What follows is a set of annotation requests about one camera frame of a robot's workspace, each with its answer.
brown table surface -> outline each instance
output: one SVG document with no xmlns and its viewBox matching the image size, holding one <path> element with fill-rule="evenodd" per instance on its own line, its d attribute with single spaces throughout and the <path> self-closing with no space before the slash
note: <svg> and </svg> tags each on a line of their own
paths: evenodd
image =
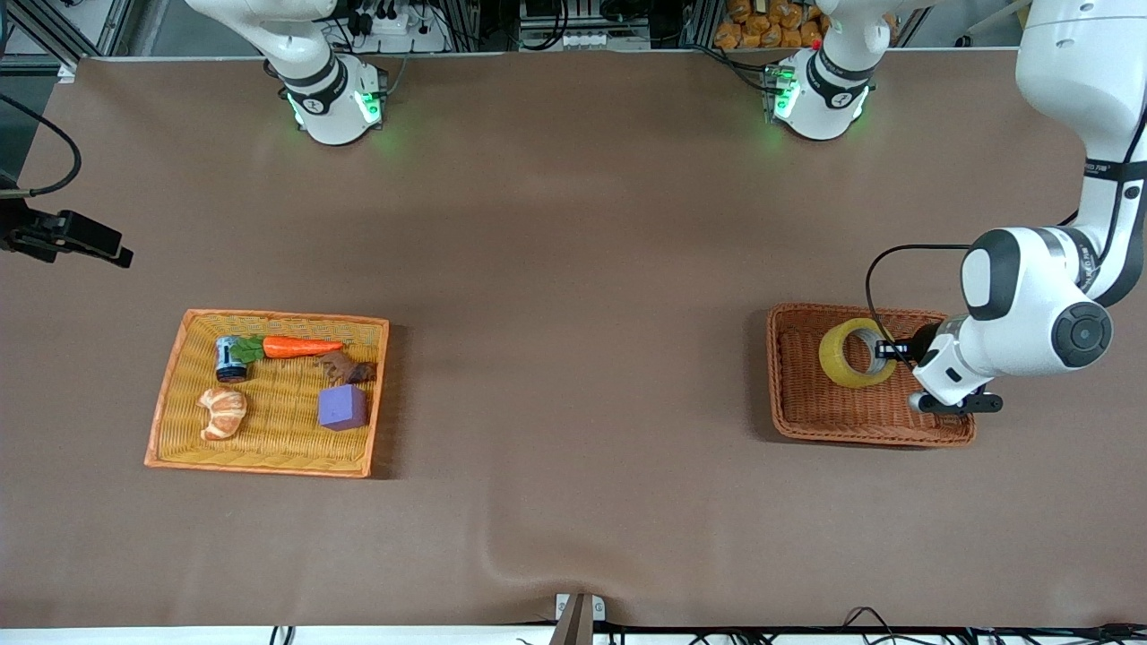
<svg viewBox="0 0 1147 645">
<path fill-rule="evenodd" d="M 1147 289 L 1099 365 L 999 380 L 970 448 L 770 421 L 770 306 L 1075 208 L 1082 146 L 1013 67 L 890 55 L 816 143 L 701 55 L 415 60 L 325 148 L 257 62 L 84 63 L 48 107 L 84 171 L 34 203 L 138 255 L 0 258 L 0 622 L 496 623 L 571 589 L 641 624 L 1142 620 Z M 23 182 L 67 162 L 41 131 Z M 879 303 L 959 310 L 959 254 L 899 255 Z M 145 468 L 188 308 L 391 319 L 382 479 Z"/>
</svg>

wicker basket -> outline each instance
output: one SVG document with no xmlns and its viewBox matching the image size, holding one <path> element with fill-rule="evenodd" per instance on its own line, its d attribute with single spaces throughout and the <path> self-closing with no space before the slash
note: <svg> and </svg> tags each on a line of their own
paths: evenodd
<svg viewBox="0 0 1147 645">
<path fill-rule="evenodd" d="M 251 379 L 232 387 L 247 395 L 248 413 L 234 437 L 204 441 L 208 412 L 196 404 L 216 387 L 218 336 L 287 335 L 343 341 L 354 360 L 377 362 L 377 380 L 357 386 L 368 398 L 367 426 L 333 432 L 319 426 L 319 391 L 330 387 L 314 358 L 260 360 Z M 190 310 L 184 316 L 163 375 L 143 463 L 161 468 L 365 477 L 379 425 L 390 324 L 377 318 Z"/>
<path fill-rule="evenodd" d="M 781 303 L 768 312 L 768 397 L 773 423 L 785 436 L 834 442 L 887 445 L 955 446 L 976 437 L 973 415 L 935 415 L 913 412 L 910 394 L 920 384 L 903 365 L 879 386 L 849 389 L 837 386 L 820 368 L 820 339 L 851 318 L 866 317 L 860 306 Z M 934 311 L 881 309 L 880 317 L 894 337 L 906 337 L 926 322 L 944 316 Z M 845 343 L 849 363 L 863 368 L 867 350 L 858 339 Z"/>
</svg>

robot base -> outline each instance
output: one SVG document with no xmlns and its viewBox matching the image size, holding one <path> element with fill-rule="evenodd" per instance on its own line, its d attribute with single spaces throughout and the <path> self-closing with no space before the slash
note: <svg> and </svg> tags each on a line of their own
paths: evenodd
<svg viewBox="0 0 1147 645">
<path fill-rule="evenodd" d="M 825 100 L 817 94 L 809 81 L 809 62 L 816 52 L 812 49 L 801 49 L 796 54 L 777 63 L 778 68 L 790 68 L 793 78 L 788 81 L 790 93 L 783 95 L 765 93 L 765 114 L 771 121 L 788 125 L 793 132 L 806 139 L 816 141 L 827 141 L 835 139 L 849 129 L 849 125 L 860 116 L 864 100 L 868 96 L 868 90 L 852 99 L 848 98 L 849 104 L 845 108 L 829 108 Z"/>
<path fill-rule="evenodd" d="M 299 130 L 327 146 L 358 140 L 368 130 L 382 127 L 387 104 L 387 75 L 357 56 L 338 54 L 346 65 L 345 90 L 331 101 L 327 114 L 315 115 L 290 101 Z"/>
</svg>

tin can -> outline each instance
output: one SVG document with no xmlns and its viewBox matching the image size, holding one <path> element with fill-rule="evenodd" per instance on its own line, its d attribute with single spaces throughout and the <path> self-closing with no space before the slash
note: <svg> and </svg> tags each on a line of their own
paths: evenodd
<svg viewBox="0 0 1147 645">
<path fill-rule="evenodd" d="M 216 379 L 220 383 L 241 383 L 247 380 L 247 364 L 231 356 L 231 348 L 235 347 L 239 339 L 239 336 L 216 339 Z"/>
</svg>

blue cube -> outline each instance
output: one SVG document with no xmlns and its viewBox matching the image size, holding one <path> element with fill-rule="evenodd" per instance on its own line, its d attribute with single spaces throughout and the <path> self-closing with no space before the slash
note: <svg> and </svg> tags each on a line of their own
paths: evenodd
<svg viewBox="0 0 1147 645">
<path fill-rule="evenodd" d="M 366 425 L 366 393 L 354 386 L 340 386 L 319 393 L 319 425 L 331 430 L 349 430 Z"/>
</svg>

